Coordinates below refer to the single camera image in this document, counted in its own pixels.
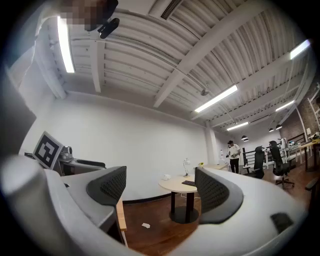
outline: brick wall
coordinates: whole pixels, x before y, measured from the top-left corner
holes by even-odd
[[[320,73],[317,72],[309,90],[303,97],[302,101],[298,105],[298,110],[300,112],[300,115],[302,117],[302,121],[304,124],[305,129],[310,128],[311,134],[314,134],[315,132],[319,132],[318,124],[316,117],[313,113],[313,110],[310,106],[310,103],[308,101],[308,98],[311,99],[315,92],[317,91],[317,82],[320,82]],[[312,101],[313,107],[315,110],[318,109],[318,106],[316,105],[316,100],[314,99]],[[287,139],[290,139],[294,136],[297,136],[299,134],[302,134],[304,132],[300,118],[298,116],[297,111],[294,111],[288,118],[285,120],[282,124],[282,128],[279,130],[281,137],[286,137]]]

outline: fluorescent light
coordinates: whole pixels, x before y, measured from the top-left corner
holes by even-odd
[[[246,126],[246,125],[248,125],[248,124],[249,124],[249,122],[244,122],[244,123],[239,124],[239,125],[236,125],[236,126],[234,126],[234,127],[230,127],[230,128],[228,128],[228,129],[226,129],[226,130],[227,130],[227,131],[230,131],[230,130],[239,128],[239,127],[241,127],[241,126]]]
[[[305,40],[290,52],[290,60],[302,53],[310,45],[309,40]]]
[[[198,107],[195,112],[199,113],[202,110],[205,110],[212,106],[213,104],[221,101],[225,97],[229,96],[230,94],[236,92],[238,90],[238,87],[236,85],[230,87],[229,89],[225,90],[224,92],[220,93],[218,96],[214,97],[213,99],[209,100],[207,103],[203,104],[202,106]]]
[[[295,102],[294,100],[293,100],[293,101],[290,101],[289,103],[287,103],[287,104],[285,104],[285,105],[283,105],[283,106],[281,106],[281,107],[277,108],[277,109],[275,110],[275,112],[277,112],[277,111],[279,111],[279,110],[284,109],[285,107],[287,107],[287,106],[291,105],[291,104],[292,104],[292,103],[294,103],[294,102]]]
[[[69,44],[68,26],[65,21],[58,16],[58,35],[61,54],[64,62],[65,69],[68,73],[74,73],[75,68],[71,59],[71,51]]]

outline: paper on floor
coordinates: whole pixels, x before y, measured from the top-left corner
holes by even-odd
[[[141,226],[146,227],[147,229],[150,229],[150,224],[143,223]]]

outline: dark brown floor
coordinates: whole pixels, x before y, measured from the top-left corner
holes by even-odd
[[[312,166],[312,162],[312,158],[308,160],[310,166]],[[271,169],[265,169],[264,173],[263,179],[265,181],[274,183],[275,180],[279,179]],[[319,171],[305,172],[305,164],[298,165],[289,173],[289,180],[295,182],[295,185],[292,188],[290,184],[286,184],[285,191],[308,208],[311,194],[305,190],[305,186],[318,176],[320,176]],[[181,197],[181,194],[176,194],[175,206],[185,206],[186,200],[186,198]],[[126,204],[123,207],[127,225],[125,236],[128,246],[145,255],[159,256],[169,253],[198,226],[198,220],[189,224],[179,224],[169,218],[170,197],[152,202]],[[194,199],[194,208],[201,213],[200,199]],[[150,224],[150,228],[141,226],[142,223]]]

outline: black baseboard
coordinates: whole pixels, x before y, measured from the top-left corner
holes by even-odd
[[[146,203],[146,202],[151,202],[151,201],[155,201],[155,200],[159,200],[162,198],[167,198],[170,197],[171,193],[169,194],[162,194],[162,195],[158,195],[158,196],[154,196],[154,197],[149,197],[149,198],[143,198],[143,199],[137,199],[137,200],[126,200],[123,201],[124,205],[131,205],[131,204],[139,204],[139,203]]]

